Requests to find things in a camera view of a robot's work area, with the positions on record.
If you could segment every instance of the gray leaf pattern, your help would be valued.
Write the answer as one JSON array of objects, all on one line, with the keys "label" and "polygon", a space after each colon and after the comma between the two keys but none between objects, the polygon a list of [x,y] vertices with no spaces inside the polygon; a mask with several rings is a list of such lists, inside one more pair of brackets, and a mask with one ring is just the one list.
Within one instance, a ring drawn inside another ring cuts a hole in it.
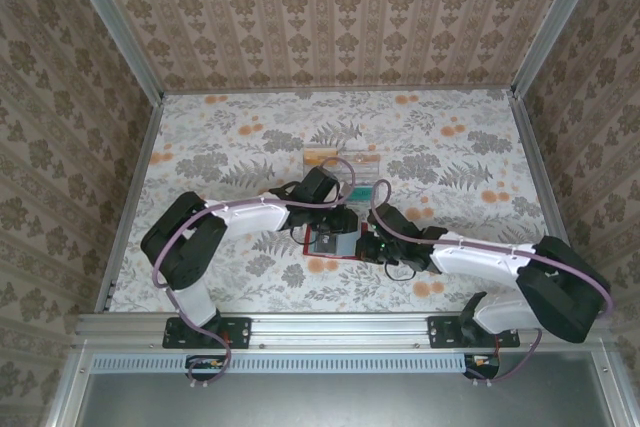
[{"label": "gray leaf pattern", "polygon": [[[509,243],[537,241],[544,233],[504,91],[169,95],[163,107],[113,311],[172,309],[151,284],[140,240],[176,197],[191,190],[208,201],[243,199],[300,180],[305,144],[378,156],[379,177],[392,184],[392,205],[421,228],[442,226]],[[86,179],[69,173],[64,181],[79,200],[90,197]],[[366,216],[366,204],[352,206]],[[0,199],[7,227],[36,228],[21,208],[11,197]],[[66,259],[72,240],[44,222],[38,228]],[[304,232],[296,238],[302,240]],[[419,274],[411,282],[390,282],[381,266],[304,256],[302,250],[286,231],[225,237],[205,284],[224,312],[459,310],[473,293],[496,288],[465,276]],[[88,273],[99,271],[94,253],[74,255],[82,256]],[[406,275],[406,266],[392,269]],[[50,302],[42,308],[36,303],[36,311],[41,322],[59,315]],[[63,318],[77,316],[72,314]]]}]

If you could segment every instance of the gray panel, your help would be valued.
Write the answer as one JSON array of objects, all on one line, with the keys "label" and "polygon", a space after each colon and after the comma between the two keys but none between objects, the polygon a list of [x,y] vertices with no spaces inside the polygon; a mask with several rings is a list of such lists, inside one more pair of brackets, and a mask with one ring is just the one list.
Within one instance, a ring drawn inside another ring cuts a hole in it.
[{"label": "gray panel", "polygon": [[538,354],[492,387],[460,374],[235,374],[192,389],[183,375],[106,374],[86,397],[78,425],[91,427],[612,425],[590,354]]}]

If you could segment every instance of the purple cable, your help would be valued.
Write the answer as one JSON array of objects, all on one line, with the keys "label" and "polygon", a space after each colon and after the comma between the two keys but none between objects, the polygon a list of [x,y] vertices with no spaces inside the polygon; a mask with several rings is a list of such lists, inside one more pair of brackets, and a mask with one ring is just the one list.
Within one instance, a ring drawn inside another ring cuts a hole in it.
[{"label": "purple cable", "polygon": [[[344,164],[349,169],[349,172],[351,173],[351,183],[349,184],[350,190],[349,190],[348,193],[353,192],[353,189],[354,189],[355,184],[356,184],[356,172],[355,172],[355,170],[353,170],[353,166],[349,162],[347,162],[346,160],[341,159],[340,157],[327,157],[322,162],[322,164],[320,164],[320,167],[323,167],[327,162],[330,162],[330,161],[340,162],[340,163]],[[220,368],[220,371],[217,374],[215,374],[211,379],[205,381],[207,384],[210,384],[210,383],[213,383],[213,382],[219,380],[220,377],[222,377],[224,375],[224,373],[227,371],[227,369],[229,368],[229,364],[231,363],[231,347],[229,347],[229,344],[227,342],[225,342],[224,339],[222,339],[222,337],[220,337],[219,335],[217,335],[217,334],[215,334],[213,332],[210,332],[208,330],[202,329],[202,328],[198,327],[196,324],[194,324],[191,321],[191,319],[189,319],[189,317],[187,315],[185,315],[184,312],[182,312],[180,310],[180,304],[178,303],[177,299],[173,295],[173,291],[169,288],[169,284],[166,284],[166,283],[163,284],[158,279],[158,275],[160,273],[160,266],[162,265],[162,262],[164,262],[164,259],[167,256],[167,254],[169,253],[169,250],[171,250],[171,248],[176,243],[178,238],[180,238],[180,236],[189,227],[191,227],[195,222],[197,222],[198,219],[201,219],[205,215],[208,215],[208,214],[210,214],[212,212],[215,212],[215,211],[218,211],[218,210],[224,210],[224,209],[227,209],[229,207],[238,207],[238,206],[242,206],[242,205],[253,205],[253,204],[266,204],[266,205],[291,205],[291,206],[294,206],[294,207],[306,207],[306,208],[309,208],[309,209],[326,209],[328,207],[335,207],[337,205],[344,204],[347,201],[347,198],[348,198],[348,195],[343,195],[342,197],[336,198],[336,200],[334,200],[333,202],[327,202],[327,203],[323,203],[323,204],[308,204],[306,202],[295,202],[295,201],[291,201],[291,200],[282,200],[282,199],[265,199],[263,197],[258,197],[258,198],[255,198],[255,199],[234,200],[234,201],[231,201],[231,202],[224,202],[224,203],[215,204],[215,205],[212,205],[210,207],[207,207],[206,209],[203,209],[200,212],[197,212],[193,216],[189,217],[189,219],[187,219],[187,221],[184,224],[182,224],[180,227],[178,227],[178,230],[176,230],[176,232],[171,236],[171,238],[169,239],[167,244],[160,251],[160,255],[158,255],[158,258],[156,259],[156,262],[153,264],[153,271],[151,272],[151,281],[153,282],[153,285],[156,286],[158,289],[161,289],[161,290],[165,291],[165,293],[167,294],[167,297],[169,297],[169,300],[171,301],[173,306],[178,311],[178,314],[180,315],[180,318],[182,319],[182,321],[189,328],[191,328],[191,329],[195,330],[196,332],[199,332],[199,333],[201,333],[203,335],[211,337],[216,342],[218,342],[220,345],[222,345],[222,347],[224,347],[224,350],[225,350],[225,361],[224,361],[224,364],[222,365],[222,367]],[[195,363],[191,364],[189,366],[189,370],[188,370],[188,374],[187,375],[189,376],[189,378],[190,378],[190,380],[192,382],[197,382],[193,378],[193,376],[191,375],[194,365],[195,365]]]},{"label": "purple cable", "polygon": [[531,358],[535,350],[538,348],[538,345],[542,340],[542,329],[536,329],[536,330],[538,331],[538,336],[536,337],[536,340],[533,341],[533,344],[531,344],[531,348],[529,349],[529,352],[527,352],[527,355],[525,355],[524,358],[520,362],[518,362],[518,365],[516,365],[513,369],[511,369],[506,374],[501,375],[500,377],[496,377],[494,379],[487,379],[481,373],[476,372],[475,370],[470,369],[468,367],[467,367],[467,372],[475,375],[476,377],[478,377],[479,380],[484,380],[485,383],[487,384],[493,384],[494,382],[502,382],[503,380],[507,380],[509,377],[515,375],[515,373],[518,372],[522,367],[524,367],[524,364],[527,363],[527,361]]},{"label": "purple cable", "polygon": [[380,224],[380,226],[385,231],[387,231],[389,234],[393,235],[394,237],[400,240],[404,240],[406,242],[414,242],[416,244],[454,245],[454,246],[461,246],[461,247],[469,247],[472,249],[486,250],[489,252],[497,252],[499,254],[508,254],[513,256],[526,257],[528,259],[532,259],[537,262],[542,262],[544,264],[550,265],[551,267],[555,267],[558,270],[563,270],[572,275],[575,275],[576,277],[585,281],[591,287],[596,289],[598,293],[602,295],[602,297],[604,298],[607,304],[607,308],[605,309],[604,313],[600,315],[600,317],[608,316],[611,313],[613,313],[613,299],[611,298],[611,295],[609,294],[609,292],[607,292],[607,290],[604,287],[602,287],[597,281],[593,280],[588,275],[584,274],[583,272],[580,272],[578,269],[571,267],[570,265],[563,264],[562,262],[549,259],[542,255],[532,254],[531,252],[525,252],[523,250],[512,251],[509,248],[498,247],[496,245],[486,245],[486,244],[481,244],[479,242],[470,242],[468,240],[464,240],[460,242],[458,240],[449,240],[449,239],[443,239],[443,240],[414,239],[413,237],[408,237],[399,232],[395,232],[393,229],[391,229],[391,227],[389,227],[387,224],[384,223],[384,221],[380,218],[380,215],[378,214],[378,211],[376,209],[375,198],[376,198],[376,193],[378,191],[378,188],[380,187],[380,184],[385,184],[387,186],[387,196],[383,201],[383,203],[387,202],[391,197],[391,184],[389,183],[389,181],[385,179],[378,180],[375,184],[373,184],[373,192],[371,193],[371,212],[373,213],[373,216],[378,221],[378,224]]}]

